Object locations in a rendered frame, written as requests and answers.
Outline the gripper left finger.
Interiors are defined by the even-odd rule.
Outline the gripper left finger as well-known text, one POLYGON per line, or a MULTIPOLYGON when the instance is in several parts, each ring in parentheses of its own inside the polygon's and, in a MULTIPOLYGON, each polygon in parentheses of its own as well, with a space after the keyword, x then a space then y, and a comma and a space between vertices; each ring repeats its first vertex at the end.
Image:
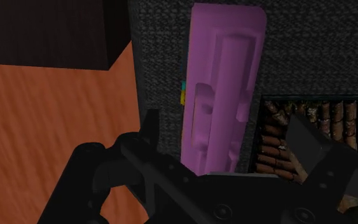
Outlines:
POLYGON ((156 148, 159 111, 148 110, 138 132, 118 136, 110 148, 78 145, 37 224, 109 224, 100 211, 109 192, 126 186, 149 218, 145 224, 203 224, 201 179, 156 148))

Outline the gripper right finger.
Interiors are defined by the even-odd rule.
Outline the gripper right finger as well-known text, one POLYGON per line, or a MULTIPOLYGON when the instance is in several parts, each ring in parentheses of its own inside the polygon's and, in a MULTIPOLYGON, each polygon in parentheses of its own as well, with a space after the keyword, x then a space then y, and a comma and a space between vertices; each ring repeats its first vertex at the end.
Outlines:
POLYGON ((327 138, 303 115, 292 115, 286 143, 307 177, 285 208, 285 224, 358 224, 354 209, 338 211, 344 195, 358 198, 358 152, 327 138))

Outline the purple moulded rectangular tray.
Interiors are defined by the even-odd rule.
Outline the purple moulded rectangular tray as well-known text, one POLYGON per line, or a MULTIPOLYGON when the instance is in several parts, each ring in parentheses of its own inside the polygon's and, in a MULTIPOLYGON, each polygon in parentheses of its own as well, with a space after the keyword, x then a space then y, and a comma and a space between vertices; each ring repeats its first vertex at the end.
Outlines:
POLYGON ((181 162, 197 175, 236 168, 265 30, 260 7, 192 7, 181 162))

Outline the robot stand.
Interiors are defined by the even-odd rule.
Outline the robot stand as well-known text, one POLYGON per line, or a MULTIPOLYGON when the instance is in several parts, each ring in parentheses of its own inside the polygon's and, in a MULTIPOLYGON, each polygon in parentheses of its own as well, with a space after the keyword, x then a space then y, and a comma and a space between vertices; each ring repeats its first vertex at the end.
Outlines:
POLYGON ((128 0, 0 0, 0 64, 107 71, 130 40, 128 0))

